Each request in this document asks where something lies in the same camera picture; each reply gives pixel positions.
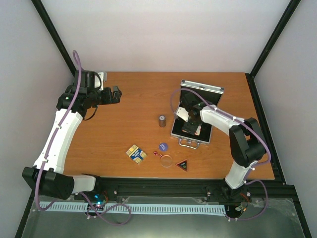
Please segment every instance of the gray wall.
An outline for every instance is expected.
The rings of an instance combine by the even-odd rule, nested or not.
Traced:
[[[256,85],[288,184],[317,237],[317,1],[302,1]]]
[[[214,72],[251,71],[288,2],[43,0],[86,68]]]
[[[41,152],[71,74],[30,0],[0,3],[0,231],[12,238],[31,189],[21,174]]]

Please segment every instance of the blue disc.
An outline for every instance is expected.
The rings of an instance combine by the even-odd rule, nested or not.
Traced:
[[[161,151],[166,151],[166,150],[168,150],[168,145],[167,145],[166,143],[161,143],[161,144],[159,145],[159,149],[160,149]]]

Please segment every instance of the wooden table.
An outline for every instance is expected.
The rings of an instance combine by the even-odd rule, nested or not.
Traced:
[[[122,91],[119,104],[100,106],[95,117],[83,121],[71,142],[64,173],[82,173],[126,178],[222,179],[232,165],[229,137],[213,128],[211,143],[196,150],[178,145],[171,137],[173,113],[170,95],[182,79],[223,87],[219,108],[242,118],[257,118],[246,77],[243,73],[160,73],[110,72],[105,87],[117,85]],[[173,99],[175,108],[179,94]],[[166,127],[159,127],[159,115],[166,116]],[[166,142],[174,164],[160,164],[159,144]],[[148,155],[136,164],[125,152],[136,144]],[[188,172],[175,163],[188,159]],[[270,164],[257,167],[250,179],[274,179]]]

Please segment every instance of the triangle warning sign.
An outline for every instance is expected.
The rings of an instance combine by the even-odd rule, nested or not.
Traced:
[[[176,165],[187,172],[187,160],[178,162]]]

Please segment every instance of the robotic arm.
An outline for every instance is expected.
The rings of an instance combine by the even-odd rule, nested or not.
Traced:
[[[231,155],[234,162],[229,174],[225,178],[225,182],[230,189],[241,187],[249,170],[266,153],[263,145],[248,130],[226,116],[226,113],[219,110],[215,105],[211,105],[212,109],[204,103],[189,106],[186,103],[186,99],[181,99],[181,102],[184,108],[179,107],[176,115],[185,121],[183,126],[184,131],[195,134],[198,126],[202,125],[202,123],[208,123],[229,136]],[[260,126],[254,118],[243,119],[234,117],[234,119],[245,123],[264,141]]]
[[[43,151],[35,161],[33,167],[25,167],[22,173],[25,181],[32,190],[35,190],[41,164],[45,160],[47,147],[54,136],[50,154],[47,157],[47,162],[41,176],[40,195],[67,199],[73,193],[92,191],[96,187],[95,176],[80,175],[72,177],[63,175],[65,158],[77,127],[82,120],[85,120],[87,109],[96,108],[96,112],[99,105],[119,103],[122,93],[117,86],[113,87],[113,92],[110,88],[104,88],[101,78],[96,72],[82,70],[82,80],[75,103],[62,123],[62,126],[59,126],[58,123],[65,115],[75,95],[78,74],[79,71],[76,71],[73,84],[69,85],[65,93],[58,99],[54,124]]]

